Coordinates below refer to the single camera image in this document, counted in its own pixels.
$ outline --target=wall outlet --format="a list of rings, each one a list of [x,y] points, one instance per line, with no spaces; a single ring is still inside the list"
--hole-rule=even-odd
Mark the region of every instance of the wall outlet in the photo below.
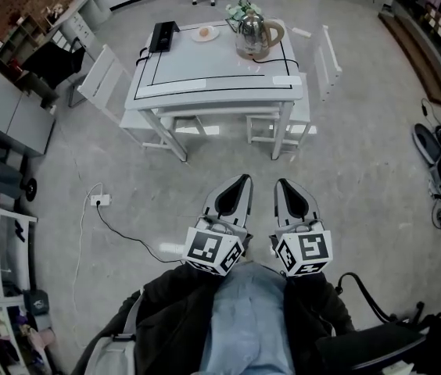
[[[109,205],[111,203],[111,195],[95,195],[90,196],[90,205],[96,207],[97,202],[101,202],[99,207],[103,207],[105,205]]]

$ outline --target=white power cable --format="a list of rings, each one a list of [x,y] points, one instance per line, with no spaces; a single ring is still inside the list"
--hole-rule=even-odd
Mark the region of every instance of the white power cable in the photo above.
[[[78,339],[77,339],[77,323],[78,323],[78,307],[77,307],[77,300],[76,300],[76,296],[75,296],[75,287],[76,287],[76,283],[77,283],[77,278],[78,278],[78,272],[80,271],[80,262],[81,262],[81,240],[83,238],[83,218],[85,217],[85,207],[87,205],[87,200],[88,197],[90,196],[90,194],[92,193],[92,191],[98,187],[99,185],[101,185],[101,195],[102,195],[102,182],[99,182],[97,184],[95,184],[94,186],[91,187],[91,189],[88,191],[87,195],[85,196],[85,199],[83,201],[83,211],[81,213],[81,219],[80,219],[80,240],[78,241],[78,263],[77,263],[77,270],[76,273],[74,274],[74,279],[73,279],[73,307],[74,307],[74,325],[73,325],[73,333],[74,333],[74,340],[77,343],[77,346],[79,348],[85,348],[87,346],[82,346],[78,343]]]

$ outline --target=table leg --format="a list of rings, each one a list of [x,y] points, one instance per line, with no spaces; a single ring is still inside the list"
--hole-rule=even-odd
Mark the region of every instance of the table leg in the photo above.
[[[290,123],[290,115],[292,114],[293,102],[284,102],[280,109],[280,123],[274,139],[274,148],[272,159],[277,159],[280,156],[281,143],[285,138],[286,127]]]
[[[170,146],[175,155],[181,160],[186,161],[188,159],[188,153],[181,143],[175,138],[173,132],[169,132],[160,121],[155,113],[150,109],[144,109],[141,111],[142,116],[148,121],[151,128],[162,138],[162,140]]]

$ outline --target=gray concrete floor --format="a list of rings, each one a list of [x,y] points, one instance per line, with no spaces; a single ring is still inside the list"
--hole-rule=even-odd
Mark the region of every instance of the gray concrete floor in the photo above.
[[[225,1],[215,8],[190,1],[129,5],[114,13],[98,38],[133,70],[154,23],[225,18]],[[411,313],[421,300],[426,313],[441,311],[441,230],[431,224],[428,174],[411,139],[412,125],[424,121],[420,99],[425,94],[410,63],[377,13],[363,6],[341,0],[252,1],[290,27],[314,32],[327,24],[343,69],[330,99],[312,106],[317,133],[297,153],[271,161],[270,145],[246,143],[243,117],[205,117],[206,125],[220,126],[220,134],[180,134],[189,152],[188,163],[182,163],[171,152],[142,150],[89,103],[68,109],[59,100],[48,151],[32,160],[39,191],[27,208],[39,219],[34,235],[38,286],[50,296],[57,335],[52,350],[65,371],[73,369],[82,351],[78,345],[86,345],[130,293],[174,266],[111,233],[88,206],[75,313],[72,284],[82,203],[98,182],[113,196],[111,206],[102,209],[107,221],[158,250],[160,243],[185,240],[210,190],[249,173],[255,184],[247,223],[255,235],[250,255],[273,265],[267,238],[276,226],[273,186],[287,177],[315,196],[332,232],[334,261],[325,271],[332,283],[354,271],[388,313]],[[297,59],[308,62],[310,41],[290,37]],[[378,324],[351,280],[344,289],[355,325]]]

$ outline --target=white table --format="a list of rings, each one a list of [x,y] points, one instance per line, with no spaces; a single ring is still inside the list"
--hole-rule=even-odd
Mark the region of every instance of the white table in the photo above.
[[[193,41],[192,32],[205,25],[217,27],[219,36],[203,43]],[[293,102],[303,97],[301,85],[278,83],[298,77],[297,65],[284,60],[257,64],[239,57],[235,49],[236,34],[225,21],[180,29],[181,32],[174,34],[169,52],[152,53],[137,65],[124,115],[128,119],[131,110],[139,110],[177,157],[186,161],[184,146],[163,127],[159,117],[280,112],[272,153],[272,159],[277,159]],[[287,34],[271,48],[264,61],[272,59],[295,60]],[[131,121],[125,123],[127,128],[133,127],[129,125]]]

